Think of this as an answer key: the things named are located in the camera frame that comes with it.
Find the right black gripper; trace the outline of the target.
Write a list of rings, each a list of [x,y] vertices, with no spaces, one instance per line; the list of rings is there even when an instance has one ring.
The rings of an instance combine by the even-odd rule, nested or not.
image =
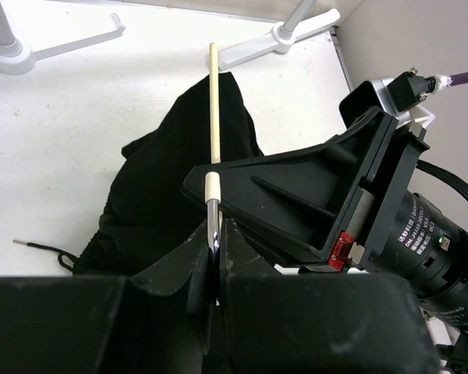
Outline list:
[[[378,107],[325,143],[265,157],[196,166],[182,192],[199,203],[218,173],[220,208],[263,254],[313,271],[356,264],[372,270],[387,253],[425,131],[397,129]]]

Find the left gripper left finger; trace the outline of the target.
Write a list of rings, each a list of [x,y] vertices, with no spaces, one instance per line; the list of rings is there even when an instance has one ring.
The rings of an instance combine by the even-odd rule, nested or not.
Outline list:
[[[0,277],[0,373],[199,373],[208,260],[201,225],[134,277]]]

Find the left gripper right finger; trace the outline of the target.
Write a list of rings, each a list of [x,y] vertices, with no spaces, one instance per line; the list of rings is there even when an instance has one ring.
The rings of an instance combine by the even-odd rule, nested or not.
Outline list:
[[[220,305],[236,373],[436,373],[410,286],[388,274],[285,275],[222,225]]]

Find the cream wire hanger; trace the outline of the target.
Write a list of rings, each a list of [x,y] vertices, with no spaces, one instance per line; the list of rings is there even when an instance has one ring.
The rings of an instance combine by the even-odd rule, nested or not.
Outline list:
[[[210,154],[211,163],[221,162],[218,46],[209,45],[209,104],[210,104]],[[220,247],[221,214],[219,205],[222,200],[220,176],[215,171],[205,175],[204,201],[207,205],[207,241],[213,256]]]

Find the black trousers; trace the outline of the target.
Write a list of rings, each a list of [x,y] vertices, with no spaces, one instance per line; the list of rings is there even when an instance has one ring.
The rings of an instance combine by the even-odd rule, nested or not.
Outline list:
[[[79,256],[34,242],[57,254],[74,275],[131,277],[183,244],[206,217],[181,192],[196,167],[210,163],[209,79],[181,94],[161,124],[124,146],[98,230]]]

